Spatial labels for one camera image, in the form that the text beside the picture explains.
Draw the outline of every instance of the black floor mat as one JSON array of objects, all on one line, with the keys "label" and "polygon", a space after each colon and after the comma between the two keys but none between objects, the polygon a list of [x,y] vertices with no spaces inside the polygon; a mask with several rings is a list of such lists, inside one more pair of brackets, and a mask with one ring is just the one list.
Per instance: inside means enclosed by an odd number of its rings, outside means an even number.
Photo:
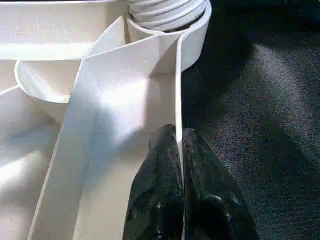
[{"label": "black floor mat", "polygon": [[320,237],[320,33],[297,9],[218,9],[182,76],[183,124],[241,188],[262,240]]}]

